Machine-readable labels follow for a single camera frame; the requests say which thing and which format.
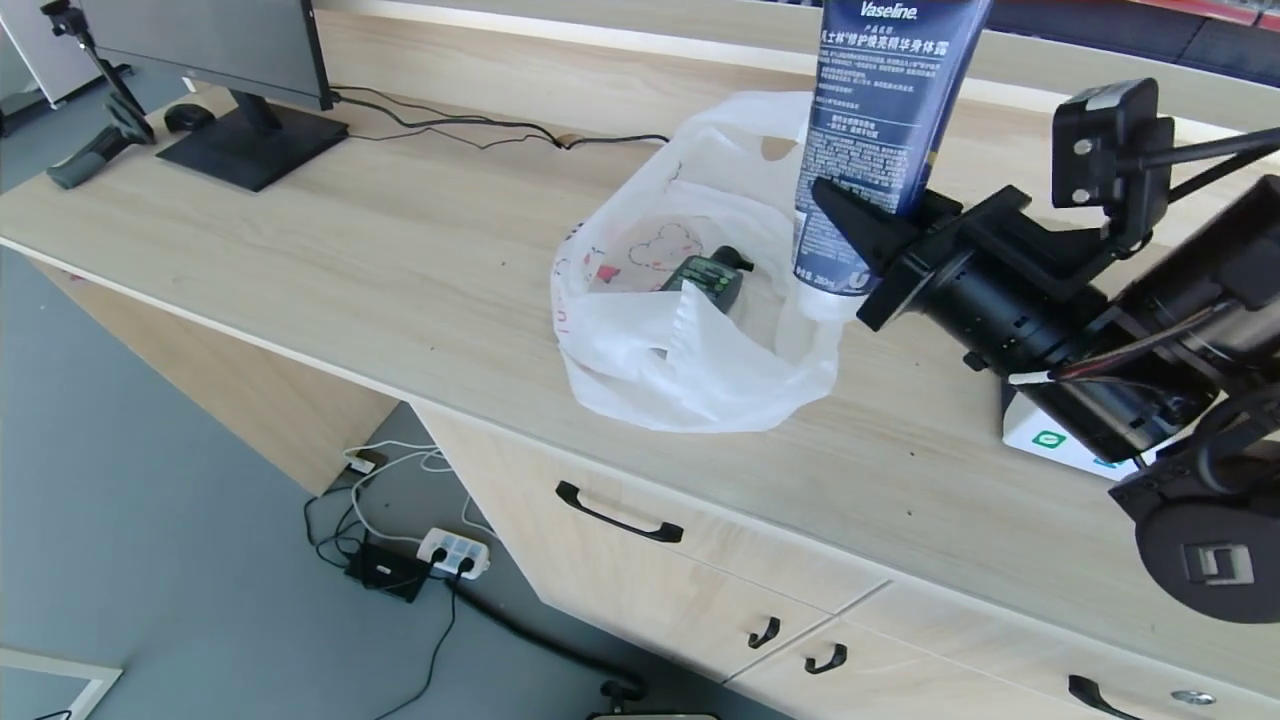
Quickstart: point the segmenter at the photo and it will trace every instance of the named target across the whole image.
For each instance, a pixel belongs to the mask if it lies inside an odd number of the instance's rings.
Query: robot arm
[[[1151,241],[1175,202],[1280,150],[1280,129],[1174,147],[1153,79],[1088,90],[1053,117],[1052,200],[1101,228],[1048,231],[1007,186],[968,210],[928,192],[896,218],[829,179],[819,208],[882,282],[878,331],[922,313],[964,361],[1018,386],[1108,462],[1190,428],[1111,495],[1147,570],[1192,609],[1280,621],[1280,177],[1266,176],[1114,299],[1092,281]],[[1174,164],[1226,156],[1171,187]],[[1221,395],[1226,400],[1215,405]]]

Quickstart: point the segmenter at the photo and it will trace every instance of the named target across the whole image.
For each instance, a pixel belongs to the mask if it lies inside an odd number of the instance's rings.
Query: computer mouse
[[[164,111],[164,127],[169,132],[193,132],[216,119],[206,108],[192,102],[179,102]]]

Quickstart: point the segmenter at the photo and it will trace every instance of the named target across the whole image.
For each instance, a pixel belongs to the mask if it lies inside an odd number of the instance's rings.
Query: white box
[[[1002,392],[1005,393],[1005,445],[1009,447],[1116,482],[1138,470],[1138,465],[1132,461],[1108,464],[1098,460],[1062,429],[1062,425],[1036,407],[1036,404],[1027,400],[1025,396],[1014,392],[1009,386],[1005,386]],[[1158,448],[1143,454],[1147,462],[1156,461],[1156,450]]]

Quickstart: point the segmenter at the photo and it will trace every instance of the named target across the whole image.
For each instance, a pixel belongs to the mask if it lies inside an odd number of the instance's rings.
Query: computer monitor
[[[333,108],[311,0],[81,0],[99,53],[232,91],[237,109],[160,158],[257,192],[347,137],[347,124],[268,104]]]

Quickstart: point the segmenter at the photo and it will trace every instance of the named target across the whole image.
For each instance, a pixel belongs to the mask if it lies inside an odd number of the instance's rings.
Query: monitor stand
[[[257,95],[232,91],[237,109],[173,143],[159,156],[257,192],[347,138],[347,123]]]

